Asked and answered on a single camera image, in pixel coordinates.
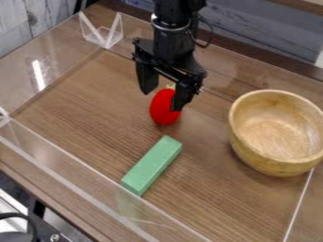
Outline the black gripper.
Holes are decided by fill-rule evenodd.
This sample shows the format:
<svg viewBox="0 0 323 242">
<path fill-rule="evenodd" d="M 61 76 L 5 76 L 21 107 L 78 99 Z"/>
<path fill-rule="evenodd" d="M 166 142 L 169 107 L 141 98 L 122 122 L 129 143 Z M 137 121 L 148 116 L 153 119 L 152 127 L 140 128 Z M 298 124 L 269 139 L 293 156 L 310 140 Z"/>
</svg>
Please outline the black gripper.
<svg viewBox="0 0 323 242">
<path fill-rule="evenodd" d="M 196 43 L 190 30 L 153 30 L 153 38 L 134 38 L 132 59 L 136 63 L 138 87 L 148 95 L 158 85 L 158 76 L 174 84 L 172 110 L 180 112 L 200 94 L 206 72 L 194 59 Z"/>
</svg>

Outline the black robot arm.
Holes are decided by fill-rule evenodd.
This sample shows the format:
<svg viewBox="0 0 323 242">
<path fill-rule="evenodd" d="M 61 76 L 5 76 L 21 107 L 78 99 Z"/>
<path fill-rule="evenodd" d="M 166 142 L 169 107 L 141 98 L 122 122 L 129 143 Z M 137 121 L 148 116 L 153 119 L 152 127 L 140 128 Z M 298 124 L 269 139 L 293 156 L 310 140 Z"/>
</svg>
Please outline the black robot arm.
<svg viewBox="0 0 323 242">
<path fill-rule="evenodd" d="M 198 94 L 206 71 L 194 59 L 198 11 L 205 0 L 154 0 L 152 39 L 134 38 L 132 59 L 141 92 L 158 85 L 158 76 L 174 83 L 170 109 L 180 112 Z"/>
</svg>

